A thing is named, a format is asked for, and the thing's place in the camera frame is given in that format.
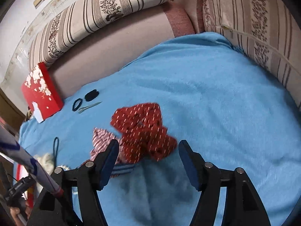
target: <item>black cord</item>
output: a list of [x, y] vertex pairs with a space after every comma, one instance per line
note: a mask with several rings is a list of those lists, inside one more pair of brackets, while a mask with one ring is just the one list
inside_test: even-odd
[[57, 157], [58, 157], [58, 146], [60, 144], [60, 141], [58, 137], [55, 137], [53, 141], [53, 159], [54, 159], [54, 169], [57, 167]]
[[16, 182], [18, 182], [17, 179], [15, 179], [12, 175], [10, 175], [9, 173], [6, 173], [8, 176], [12, 177]]

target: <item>pink fabric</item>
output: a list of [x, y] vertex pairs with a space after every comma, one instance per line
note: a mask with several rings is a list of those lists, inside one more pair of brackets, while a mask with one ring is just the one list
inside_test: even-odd
[[93, 130], [92, 142], [93, 142], [94, 149], [90, 152], [91, 161], [93, 161], [100, 152], [106, 151], [106, 148], [109, 146], [112, 139], [116, 139], [119, 143], [119, 155], [115, 164], [125, 162], [125, 159], [122, 155], [123, 146], [121, 145], [121, 139], [116, 137], [114, 133], [111, 133], [106, 129], [101, 129], [101, 128], [94, 128]]
[[185, 10], [172, 1], [161, 5], [176, 37], [195, 34], [192, 23]]

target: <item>red dotted fabric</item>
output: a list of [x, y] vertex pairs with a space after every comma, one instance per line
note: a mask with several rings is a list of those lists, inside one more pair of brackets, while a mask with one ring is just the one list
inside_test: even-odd
[[127, 163], [137, 163], [146, 155], [159, 161], [177, 147], [177, 140], [168, 136], [167, 128], [162, 125], [157, 103], [117, 109], [111, 125], [122, 133], [123, 155]]

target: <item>white wall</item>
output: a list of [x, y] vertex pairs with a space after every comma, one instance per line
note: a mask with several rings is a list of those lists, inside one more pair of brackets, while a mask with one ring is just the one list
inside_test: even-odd
[[28, 75], [30, 39], [74, 1], [45, 0], [36, 9], [34, 0], [16, 0], [0, 23], [0, 87], [23, 113], [27, 104], [20, 87]]

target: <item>black elastic band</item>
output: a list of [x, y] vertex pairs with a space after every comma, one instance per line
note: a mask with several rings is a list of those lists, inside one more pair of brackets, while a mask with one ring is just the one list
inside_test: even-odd
[[79, 107], [81, 107], [81, 106], [82, 106], [82, 98], [78, 98], [77, 100], [74, 101], [73, 106], [72, 106], [72, 110], [77, 111], [79, 109]]
[[56, 168], [57, 166], [57, 157], [58, 157], [58, 146], [60, 144], [60, 141], [58, 139], [58, 137], [55, 137], [54, 141], [53, 141], [53, 160], [54, 160], [54, 168]]

